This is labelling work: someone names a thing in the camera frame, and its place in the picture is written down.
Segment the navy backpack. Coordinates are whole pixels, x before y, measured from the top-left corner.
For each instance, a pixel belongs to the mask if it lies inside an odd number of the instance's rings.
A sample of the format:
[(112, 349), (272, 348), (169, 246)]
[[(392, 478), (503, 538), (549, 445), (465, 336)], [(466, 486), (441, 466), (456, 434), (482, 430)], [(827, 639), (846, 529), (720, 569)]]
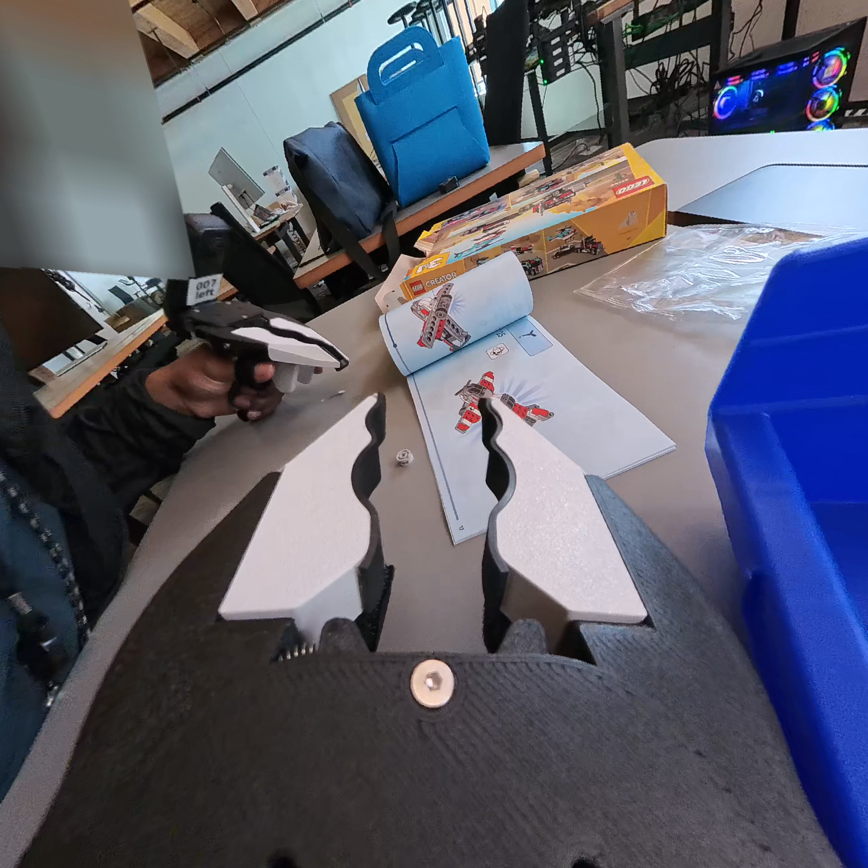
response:
[[(400, 255), (396, 197), (381, 172), (340, 123), (310, 127), (283, 143), (289, 172), (316, 222), (325, 254), (344, 251), (373, 286)], [(380, 228), (387, 265), (378, 265), (361, 242)]]

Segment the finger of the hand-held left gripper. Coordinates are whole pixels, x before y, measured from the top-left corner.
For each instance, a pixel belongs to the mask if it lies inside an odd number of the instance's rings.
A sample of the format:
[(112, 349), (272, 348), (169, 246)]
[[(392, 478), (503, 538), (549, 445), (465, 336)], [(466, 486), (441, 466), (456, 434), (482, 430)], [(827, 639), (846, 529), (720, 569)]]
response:
[(272, 337), (298, 337), (302, 340), (308, 339), (325, 339), (320, 333), (309, 328), (306, 325), (296, 323), (286, 319), (270, 319), (263, 325), (247, 325), (242, 328), (237, 328), (232, 331), (234, 338), (239, 340), (244, 339), (263, 345), (266, 348), (268, 357), (268, 341)]
[(342, 371), (350, 359), (324, 339), (302, 340), (277, 336), (268, 341), (268, 357), (275, 367), (274, 385), (284, 395), (311, 382), (316, 369)]

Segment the dark monitor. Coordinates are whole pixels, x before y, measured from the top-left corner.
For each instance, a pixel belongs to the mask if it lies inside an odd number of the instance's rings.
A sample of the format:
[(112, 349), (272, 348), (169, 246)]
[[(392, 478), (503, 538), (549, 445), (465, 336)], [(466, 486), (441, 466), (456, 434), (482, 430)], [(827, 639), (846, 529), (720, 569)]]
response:
[(51, 277), (35, 268), (1, 269), (1, 325), (16, 369), (27, 373), (103, 329)]

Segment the computer case with rainbow fans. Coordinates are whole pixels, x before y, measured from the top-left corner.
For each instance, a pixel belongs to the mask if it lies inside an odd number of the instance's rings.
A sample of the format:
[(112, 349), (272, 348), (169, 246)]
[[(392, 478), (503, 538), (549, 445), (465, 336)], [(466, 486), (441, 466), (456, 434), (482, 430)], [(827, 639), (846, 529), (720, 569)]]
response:
[(830, 131), (843, 124), (866, 17), (756, 49), (710, 81), (708, 134)]

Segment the blue felt tote bag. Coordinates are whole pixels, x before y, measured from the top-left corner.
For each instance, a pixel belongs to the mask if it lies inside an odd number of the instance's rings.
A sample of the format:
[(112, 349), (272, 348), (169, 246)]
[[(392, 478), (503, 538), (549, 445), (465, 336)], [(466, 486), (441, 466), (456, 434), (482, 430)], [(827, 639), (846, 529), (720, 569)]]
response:
[(378, 48), (355, 104), (401, 208), (491, 159), (462, 43), (410, 26)]

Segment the wooden office desk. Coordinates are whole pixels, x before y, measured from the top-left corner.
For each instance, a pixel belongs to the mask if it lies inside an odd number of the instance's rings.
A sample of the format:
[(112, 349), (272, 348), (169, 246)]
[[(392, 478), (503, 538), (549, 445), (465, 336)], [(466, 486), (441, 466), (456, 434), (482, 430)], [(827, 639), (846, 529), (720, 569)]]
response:
[(101, 345), (94, 353), (54, 377), (34, 392), (52, 418), (60, 418), (118, 369), (168, 324), (163, 311), (155, 312)]

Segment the yellow toy brick box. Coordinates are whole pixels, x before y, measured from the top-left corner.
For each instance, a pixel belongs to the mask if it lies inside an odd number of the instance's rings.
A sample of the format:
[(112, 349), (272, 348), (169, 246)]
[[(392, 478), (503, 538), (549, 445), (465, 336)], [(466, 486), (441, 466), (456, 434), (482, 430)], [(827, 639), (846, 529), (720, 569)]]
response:
[(435, 224), (415, 247), (426, 256), (401, 291), (413, 300), (503, 254), (528, 279), (663, 238), (667, 186), (634, 147), (612, 148)]

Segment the blue plastic bin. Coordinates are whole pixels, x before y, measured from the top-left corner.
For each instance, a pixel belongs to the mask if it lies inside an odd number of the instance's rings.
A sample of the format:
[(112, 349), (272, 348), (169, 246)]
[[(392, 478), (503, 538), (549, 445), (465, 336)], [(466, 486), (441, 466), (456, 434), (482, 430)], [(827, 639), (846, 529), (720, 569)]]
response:
[(754, 663), (821, 826), (867, 865), (867, 240), (772, 270), (708, 411)]

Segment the cardboard panel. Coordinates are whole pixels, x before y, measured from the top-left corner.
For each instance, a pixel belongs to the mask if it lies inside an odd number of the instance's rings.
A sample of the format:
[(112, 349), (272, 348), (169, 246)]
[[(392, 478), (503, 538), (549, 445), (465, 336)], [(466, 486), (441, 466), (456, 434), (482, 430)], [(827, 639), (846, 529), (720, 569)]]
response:
[(363, 73), (331, 93), (331, 102), (340, 123), (364, 146), (370, 143), (370, 137), (356, 105), (356, 99), (366, 91), (367, 76)]

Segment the grey office desk wood edge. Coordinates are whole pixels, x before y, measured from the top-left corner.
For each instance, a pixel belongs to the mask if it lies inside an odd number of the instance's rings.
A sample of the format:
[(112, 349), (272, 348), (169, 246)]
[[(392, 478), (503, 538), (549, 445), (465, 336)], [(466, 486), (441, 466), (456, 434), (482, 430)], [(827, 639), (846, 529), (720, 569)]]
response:
[[(515, 188), (519, 175), (535, 165), (544, 156), (541, 142), (525, 142), (507, 146), (494, 146), (489, 164), (461, 179), (458, 187), (449, 193), (434, 193), (396, 214), (396, 231), (400, 238), (418, 233), (449, 217), (452, 213), (468, 210), (491, 193)], [(319, 233), (313, 233), (301, 264), (294, 273), (299, 288), (310, 288), (326, 276), (353, 265), (346, 251), (326, 254), (321, 247)]]

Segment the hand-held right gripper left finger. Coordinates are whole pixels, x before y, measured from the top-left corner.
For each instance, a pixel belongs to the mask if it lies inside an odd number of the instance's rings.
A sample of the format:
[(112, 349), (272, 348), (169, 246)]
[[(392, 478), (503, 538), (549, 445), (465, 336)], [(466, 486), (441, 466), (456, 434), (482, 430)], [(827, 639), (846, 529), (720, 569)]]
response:
[(289, 619), (312, 645), (345, 619), (377, 650), (394, 578), (371, 501), (385, 423), (375, 393), (285, 465), (218, 608), (224, 621)]

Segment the clear plastic bag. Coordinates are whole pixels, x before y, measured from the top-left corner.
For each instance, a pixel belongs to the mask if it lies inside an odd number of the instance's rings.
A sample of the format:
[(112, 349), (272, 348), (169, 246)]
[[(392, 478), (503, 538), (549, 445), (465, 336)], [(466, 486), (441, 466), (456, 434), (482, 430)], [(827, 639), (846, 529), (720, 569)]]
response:
[(579, 298), (669, 320), (740, 320), (787, 255), (853, 241), (849, 227), (750, 224), (675, 226), (621, 266), (578, 288)]

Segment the silver computer monitor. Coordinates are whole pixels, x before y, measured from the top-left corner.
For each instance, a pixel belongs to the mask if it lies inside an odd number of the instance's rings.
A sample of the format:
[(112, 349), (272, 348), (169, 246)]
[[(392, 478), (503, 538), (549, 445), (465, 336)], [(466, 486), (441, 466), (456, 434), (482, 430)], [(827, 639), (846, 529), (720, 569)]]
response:
[(229, 188), (243, 208), (252, 208), (264, 195), (259, 183), (223, 147), (213, 158), (208, 174), (221, 187)]

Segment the person's left hand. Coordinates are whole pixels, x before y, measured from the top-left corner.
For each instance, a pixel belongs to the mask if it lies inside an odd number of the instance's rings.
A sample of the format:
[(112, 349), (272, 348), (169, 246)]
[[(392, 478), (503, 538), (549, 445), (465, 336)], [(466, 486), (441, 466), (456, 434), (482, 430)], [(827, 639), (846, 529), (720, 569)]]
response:
[(159, 405), (184, 416), (257, 421), (271, 416), (283, 399), (274, 374), (273, 364), (259, 363), (252, 373), (257, 386), (238, 385), (234, 360), (201, 345), (150, 373), (146, 391)]

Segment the white table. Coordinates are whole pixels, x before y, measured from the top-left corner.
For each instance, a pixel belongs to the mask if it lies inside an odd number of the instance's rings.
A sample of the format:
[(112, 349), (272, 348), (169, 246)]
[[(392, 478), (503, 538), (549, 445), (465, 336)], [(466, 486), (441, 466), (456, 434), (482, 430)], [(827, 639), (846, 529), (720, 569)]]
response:
[(666, 138), (638, 153), (667, 184), (668, 223), (867, 231), (867, 131)]

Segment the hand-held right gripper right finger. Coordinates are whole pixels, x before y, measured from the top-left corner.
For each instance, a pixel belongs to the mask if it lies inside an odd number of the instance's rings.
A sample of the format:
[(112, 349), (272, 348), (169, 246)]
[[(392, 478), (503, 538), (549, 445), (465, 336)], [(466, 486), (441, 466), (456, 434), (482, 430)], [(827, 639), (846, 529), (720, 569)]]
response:
[(485, 483), (495, 497), (482, 562), (483, 642), (520, 621), (543, 653), (579, 655), (581, 623), (643, 624), (646, 606), (581, 467), (493, 398), (483, 398)]

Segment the person's left forearm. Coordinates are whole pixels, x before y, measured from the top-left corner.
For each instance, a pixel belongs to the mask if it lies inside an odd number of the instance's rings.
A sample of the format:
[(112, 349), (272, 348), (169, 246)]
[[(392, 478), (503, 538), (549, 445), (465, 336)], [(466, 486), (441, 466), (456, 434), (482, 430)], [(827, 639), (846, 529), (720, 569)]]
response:
[(133, 372), (94, 390), (57, 420), (125, 514), (155, 484), (175, 475), (214, 427), (213, 417), (184, 415), (157, 403), (146, 389), (149, 375)]

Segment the standing desk with equipment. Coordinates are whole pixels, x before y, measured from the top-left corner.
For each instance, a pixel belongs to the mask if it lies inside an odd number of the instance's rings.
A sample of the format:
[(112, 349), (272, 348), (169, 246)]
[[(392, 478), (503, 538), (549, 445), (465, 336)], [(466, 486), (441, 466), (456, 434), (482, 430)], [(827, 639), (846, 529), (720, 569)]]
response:
[(729, 57), (732, 2), (528, 2), (525, 79), (532, 136), (549, 144), (546, 90), (587, 77), (592, 118), (580, 122), (609, 145), (627, 140), (628, 74), (637, 73), (645, 114), (660, 114), (708, 84)]

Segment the toy instruction booklet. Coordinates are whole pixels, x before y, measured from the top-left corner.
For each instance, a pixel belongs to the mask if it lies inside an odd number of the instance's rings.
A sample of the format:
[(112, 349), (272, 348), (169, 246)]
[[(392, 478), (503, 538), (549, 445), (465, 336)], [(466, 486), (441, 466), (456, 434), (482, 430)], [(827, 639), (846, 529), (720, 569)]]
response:
[(454, 544), (481, 535), (494, 506), (484, 481), (485, 397), (603, 479), (675, 448), (533, 319), (533, 308), (521, 263), (503, 254), (378, 320), (407, 378)]

